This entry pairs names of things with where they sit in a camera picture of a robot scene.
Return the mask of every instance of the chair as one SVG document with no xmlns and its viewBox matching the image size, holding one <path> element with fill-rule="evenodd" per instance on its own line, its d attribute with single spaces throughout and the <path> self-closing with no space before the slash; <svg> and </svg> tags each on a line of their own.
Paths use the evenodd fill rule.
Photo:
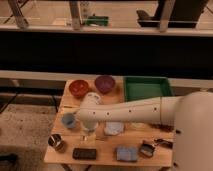
<svg viewBox="0 0 213 171">
<path fill-rule="evenodd" d="M 158 0 L 158 7 L 153 17 L 147 12 L 137 10 L 138 23 L 141 27 L 157 27 L 166 0 Z M 208 0 L 176 0 L 168 27 L 195 28 Z"/>
</svg>

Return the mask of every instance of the bowl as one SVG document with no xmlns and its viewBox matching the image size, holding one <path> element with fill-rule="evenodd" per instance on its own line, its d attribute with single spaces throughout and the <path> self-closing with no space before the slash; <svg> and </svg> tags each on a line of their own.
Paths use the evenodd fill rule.
<svg viewBox="0 0 213 171">
<path fill-rule="evenodd" d="M 89 84 L 84 80 L 75 80 L 69 85 L 70 93 L 76 98 L 82 98 L 89 92 Z"/>
<path fill-rule="evenodd" d="M 107 94 L 115 86 L 115 79 L 110 75 L 101 75 L 95 79 L 95 86 L 102 94 Z"/>
</svg>

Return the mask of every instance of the wooden table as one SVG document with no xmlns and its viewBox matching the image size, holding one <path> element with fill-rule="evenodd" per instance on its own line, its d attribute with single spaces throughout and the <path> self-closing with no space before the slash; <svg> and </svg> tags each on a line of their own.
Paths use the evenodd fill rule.
<svg viewBox="0 0 213 171">
<path fill-rule="evenodd" d="M 135 129 L 131 123 L 125 123 L 124 133 L 118 136 L 107 136 L 106 140 L 82 140 L 83 132 L 80 121 L 74 129 L 66 129 L 61 118 L 64 113 L 75 111 L 81 103 L 81 100 L 74 98 L 68 86 L 73 80 L 67 81 L 64 94 L 61 99 L 59 112 L 57 113 L 52 134 L 58 133 L 66 142 L 64 152 L 57 152 L 48 146 L 44 161 L 47 163 L 60 164 L 89 164 L 89 165 L 116 165 L 116 166 L 171 166 L 172 150 L 157 146 L 152 158 L 146 158 L 139 154 L 137 162 L 120 162 L 116 160 L 115 148 L 119 145 L 139 147 L 143 140 L 153 140 L 154 138 L 172 139 L 173 133 L 160 130 L 152 125 L 142 124 L 140 128 Z M 86 80 L 90 84 L 91 91 L 98 92 L 94 86 L 94 80 Z M 123 81 L 116 80 L 117 87 L 107 95 L 101 95 L 103 104 L 119 103 L 124 100 Z M 100 123 L 96 129 L 96 136 L 104 136 L 105 123 Z M 72 158 L 72 152 L 75 147 L 96 148 L 96 160 L 75 160 Z"/>
</svg>

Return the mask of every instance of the smartphone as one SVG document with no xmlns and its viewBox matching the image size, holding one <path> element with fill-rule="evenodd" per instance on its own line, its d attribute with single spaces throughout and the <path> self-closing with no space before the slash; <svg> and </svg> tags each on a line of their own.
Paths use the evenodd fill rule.
<svg viewBox="0 0 213 171">
<path fill-rule="evenodd" d="M 72 157 L 74 159 L 96 159 L 97 150 L 88 148 L 74 148 Z"/>
</svg>

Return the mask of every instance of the tray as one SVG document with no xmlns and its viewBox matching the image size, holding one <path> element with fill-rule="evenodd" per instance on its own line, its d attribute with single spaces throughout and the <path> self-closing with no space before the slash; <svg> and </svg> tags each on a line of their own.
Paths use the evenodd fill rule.
<svg viewBox="0 0 213 171">
<path fill-rule="evenodd" d="M 108 26 L 108 20 L 109 20 L 108 16 L 89 16 L 85 24 L 87 26 L 90 26 L 92 24 L 98 26 Z"/>
<path fill-rule="evenodd" d="M 173 96 L 166 77 L 126 76 L 124 77 L 125 101 L 152 97 Z"/>
</svg>

